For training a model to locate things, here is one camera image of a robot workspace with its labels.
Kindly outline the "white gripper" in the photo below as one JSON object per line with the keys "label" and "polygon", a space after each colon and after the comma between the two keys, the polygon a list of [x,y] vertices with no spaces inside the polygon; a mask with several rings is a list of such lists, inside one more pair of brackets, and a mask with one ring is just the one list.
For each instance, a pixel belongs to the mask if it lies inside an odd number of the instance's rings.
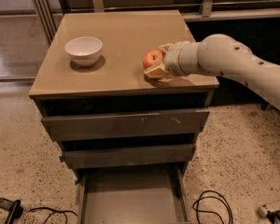
{"label": "white gripper", "polygon": [[157,61],[144,71],[144,75],[151,79],[162,79],[169,73],[176,77],[186,77],[198,72],[197,51],[199,44],[189,41],[167,43],[159,46],[159,50],[166,53],[163,61]]}

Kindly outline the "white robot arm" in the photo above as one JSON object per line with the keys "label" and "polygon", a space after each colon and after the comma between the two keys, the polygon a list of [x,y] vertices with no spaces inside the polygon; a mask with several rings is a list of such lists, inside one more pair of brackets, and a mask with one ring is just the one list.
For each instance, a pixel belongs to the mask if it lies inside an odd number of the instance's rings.
{"label": "white robot arm", "polygon": [[201,42],[164,45],[164,59],[144,71],[146,77],[192,74],[224,77],[247,86],[280,111],[280,65],[267,62],[228,35],[210,35]]}

